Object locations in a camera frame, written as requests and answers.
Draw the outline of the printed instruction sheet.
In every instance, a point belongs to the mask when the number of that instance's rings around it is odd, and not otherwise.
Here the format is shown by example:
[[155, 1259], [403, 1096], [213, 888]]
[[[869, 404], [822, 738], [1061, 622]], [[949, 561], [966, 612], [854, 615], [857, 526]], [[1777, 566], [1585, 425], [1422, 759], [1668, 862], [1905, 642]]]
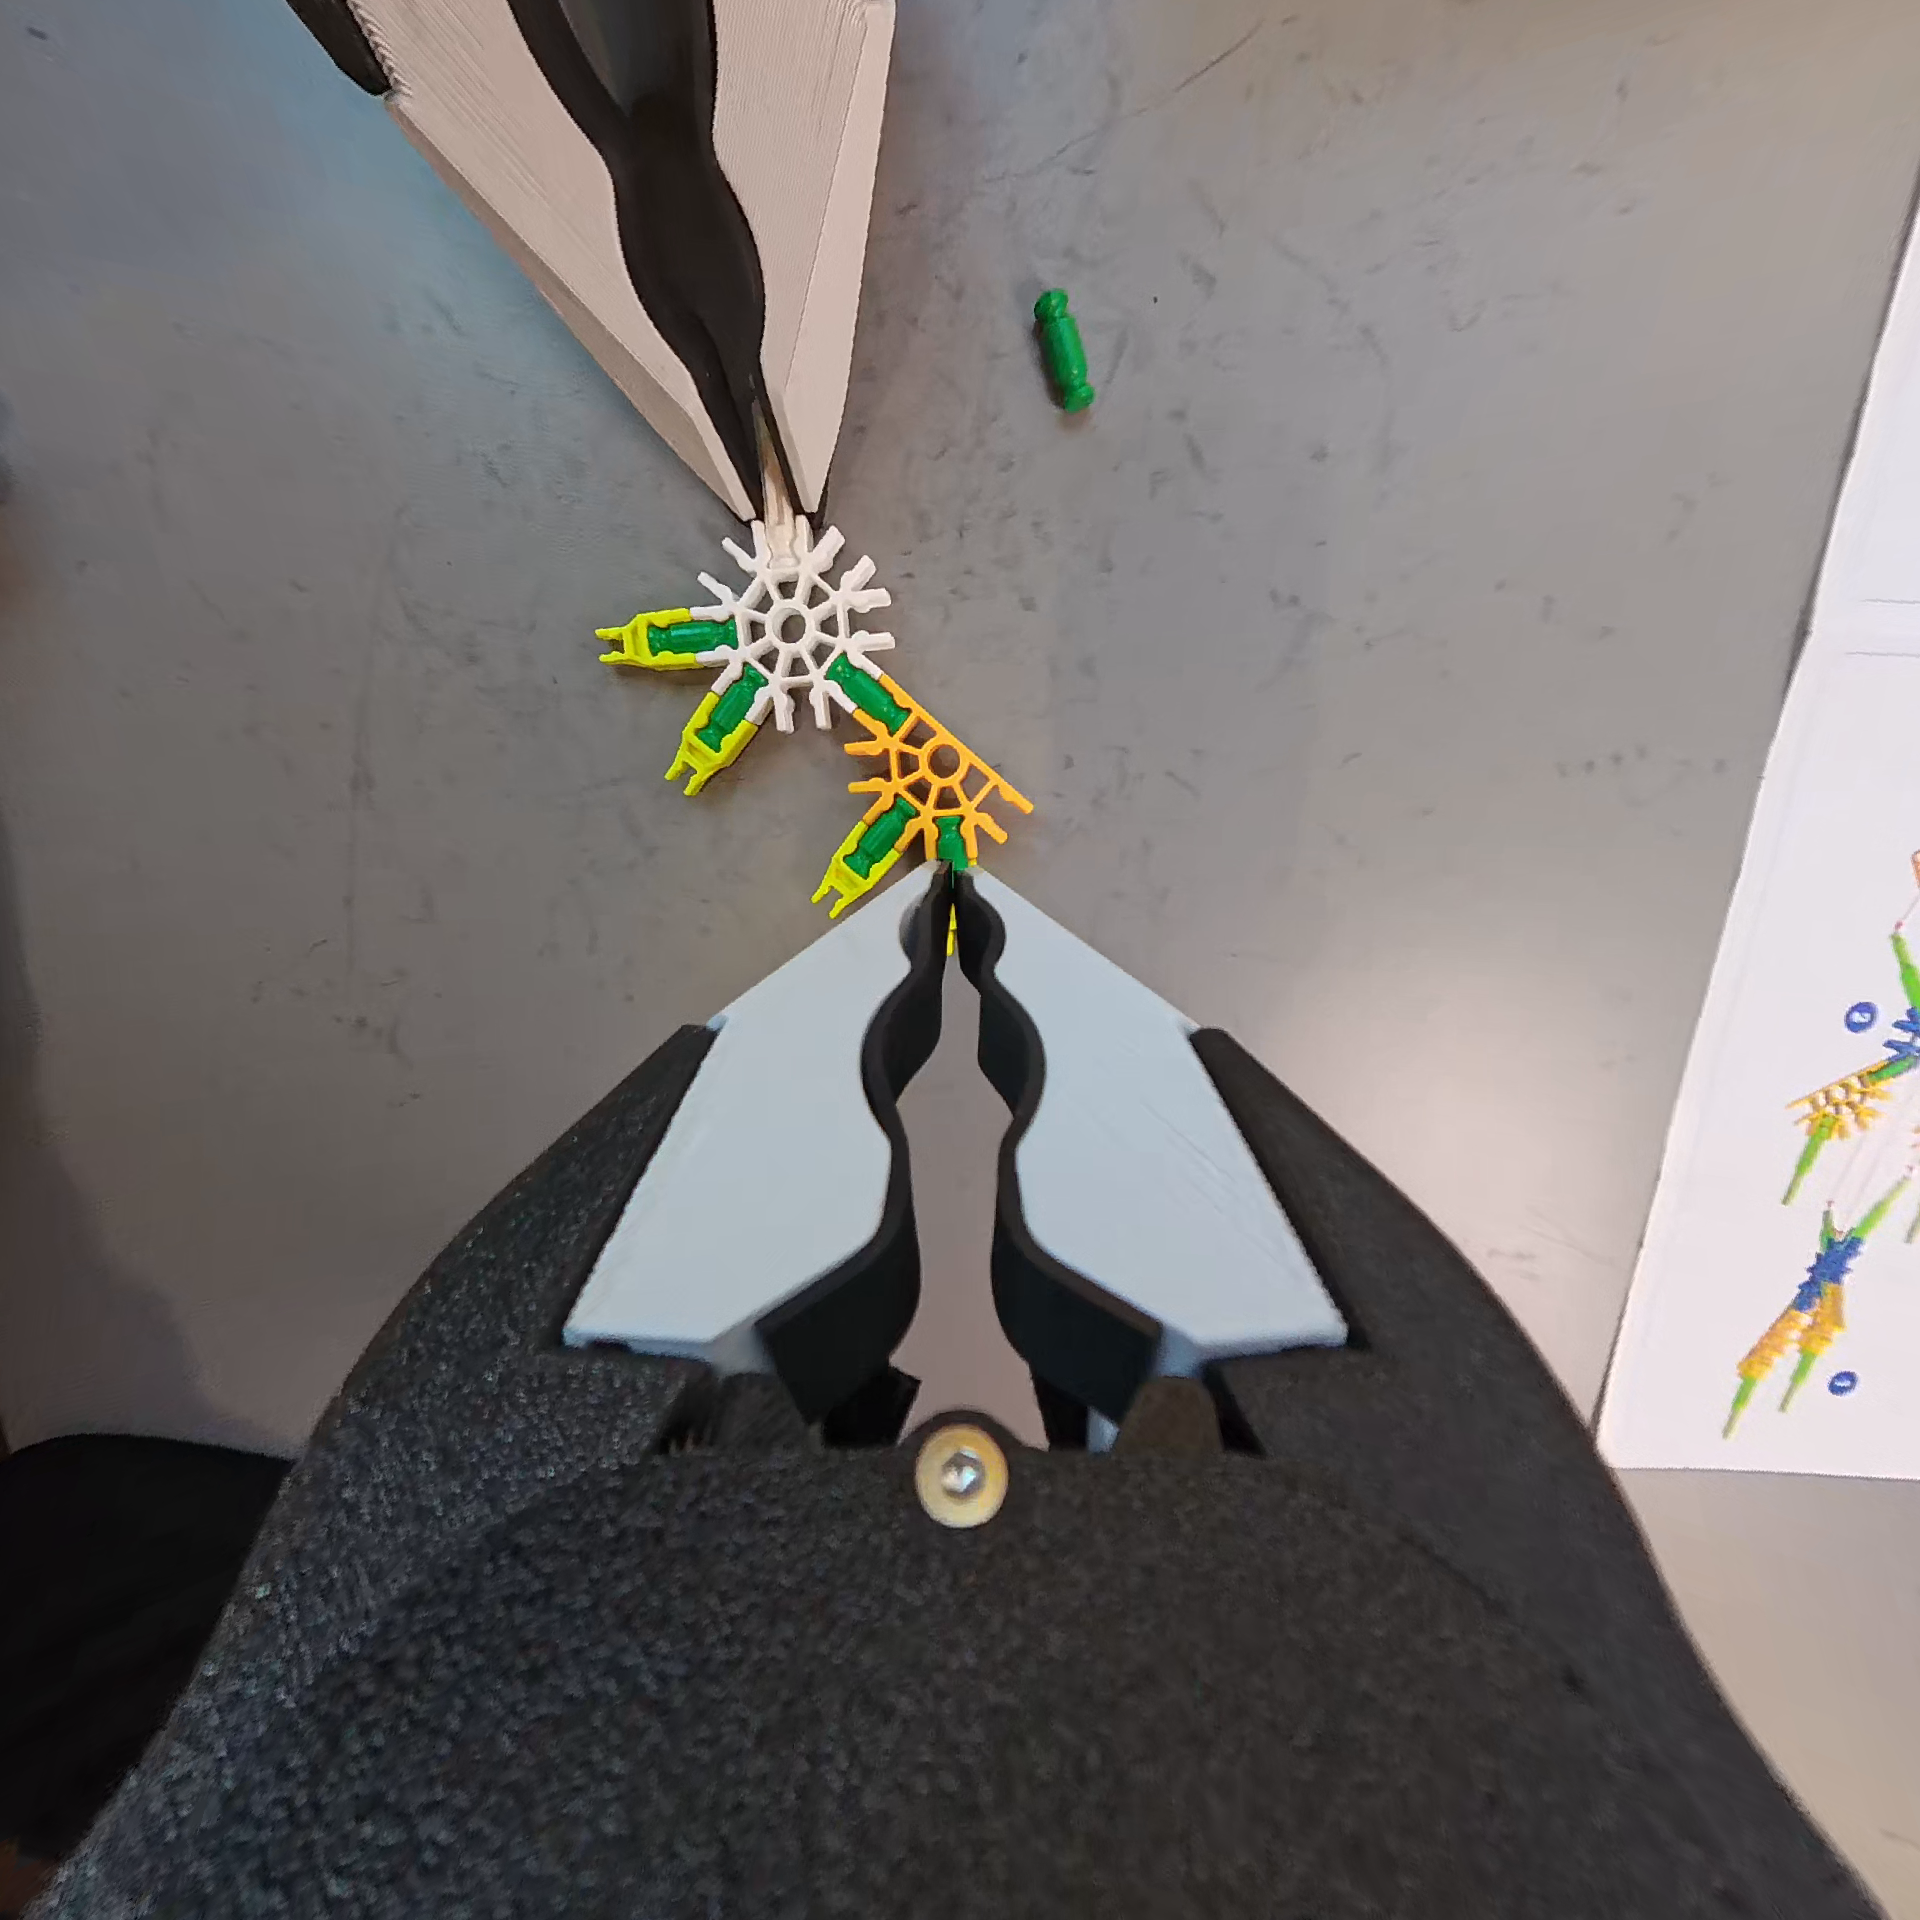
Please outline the printed instruction sheet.
[[1621, 1470], [1917, 1478], [1917, 230], [1601, 1394]]

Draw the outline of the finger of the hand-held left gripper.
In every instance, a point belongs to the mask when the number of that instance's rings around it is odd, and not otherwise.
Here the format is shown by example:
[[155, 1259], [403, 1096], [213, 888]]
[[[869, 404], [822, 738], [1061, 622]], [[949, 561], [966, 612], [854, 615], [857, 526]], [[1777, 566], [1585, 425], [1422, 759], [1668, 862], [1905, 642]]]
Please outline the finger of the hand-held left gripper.
[[753, 514], [756, 401], [814, 513], [847, 402], [897, 8], [643, 6], [641, 26], [641, 307]]
[[646, 318], [597, 150], [508, 3], [349, 3], [389, 110], [631, 408], [735, 516], [753, 516], [693, 378]]

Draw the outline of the orange half-circle connector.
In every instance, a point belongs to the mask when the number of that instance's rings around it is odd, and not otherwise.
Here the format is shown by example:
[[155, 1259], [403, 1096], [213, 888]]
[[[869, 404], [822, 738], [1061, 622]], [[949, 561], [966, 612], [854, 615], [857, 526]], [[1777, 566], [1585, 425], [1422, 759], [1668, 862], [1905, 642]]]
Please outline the orange half-circle connector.
[[861, 802], [857, 824], [871, 810], [883, 810], [899, 796], [918, 804], [918, 819], [900, 847], [899, 862], [914, 854], [925, 862], [934, 857], [934, 817], [963, 815], [971, 842], [974, 865], [980, 860], [980, 844], [1003, 847], [1007, 827], [1001, 820], [1006, 810], [1034, 815], [1034, 801], [1011, 779], [977, 755], [970, 744], [938, 721], [894, 678], [871, 671], [894, 683], [897, 697], [913, 712], [913, 719], [897, 734], [883, 734], [874, 721], [853, 708], [854, 737], [845, 756], [861, 761], [863, 775], [847, 783], [847, 793]]

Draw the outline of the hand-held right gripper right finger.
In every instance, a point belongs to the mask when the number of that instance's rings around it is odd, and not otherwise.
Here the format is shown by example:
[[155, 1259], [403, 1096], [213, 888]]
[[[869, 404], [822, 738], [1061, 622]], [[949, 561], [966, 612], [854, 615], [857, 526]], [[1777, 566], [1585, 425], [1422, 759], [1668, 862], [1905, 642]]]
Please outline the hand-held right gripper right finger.
[[979, 1063], [1011, 1111], [991, 1296], [1030, 1370], [1207, 1370], [1349, 1327], [1195, 1024], [1006, 883], [951, 886]]

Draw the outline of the white snowflake connector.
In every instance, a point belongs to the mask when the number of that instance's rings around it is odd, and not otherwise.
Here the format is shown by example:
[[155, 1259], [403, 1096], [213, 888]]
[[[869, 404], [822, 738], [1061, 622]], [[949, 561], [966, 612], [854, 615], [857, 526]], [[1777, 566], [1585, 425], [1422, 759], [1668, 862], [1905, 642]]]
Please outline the white snowflake connector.
[[697, 617], [727, 620], [739, 630], [739, 648], [713, 652], [699, 659], [716, 668], [710, 688], [724, 688], [741, 672], [754, 666], [765, 678], [767, 706], [758, 727], [774, 724], [794, 734], [799, 712], [806, 708], [820, 732], [829, 732], [838, 713], [851, 713], [851, 700], [834, 688], [827, 663], [834, 656], [851, 656], [859, 668], [874, 668], [874, 656], [892, 652], [897, 638], [869, 625], [894, 603], [887, 587], [876, 584], [876, 562], [859, 558], [847, 566], [843, 535], [827, 526], [815, 532], [804, 514], [798, 516], [798, 546], [790, 558], [778, 561], [765, 543], [765, 531], [753, 524], [753, 551], [733, 540], [724, 543], [742, 584], [724, 586], [705, 574], [701, 586], [713, 596], [710, 608]]

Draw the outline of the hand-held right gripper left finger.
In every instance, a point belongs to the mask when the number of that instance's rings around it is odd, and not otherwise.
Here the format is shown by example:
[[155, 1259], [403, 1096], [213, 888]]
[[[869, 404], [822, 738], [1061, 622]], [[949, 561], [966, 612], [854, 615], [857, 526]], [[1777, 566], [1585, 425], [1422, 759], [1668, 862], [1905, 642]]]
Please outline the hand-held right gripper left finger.
[[564, 1324], [716, 1374], [879, 1374], [922, 1296], [899, 1096], [942, 1031], [925, 866], [731, 999]]

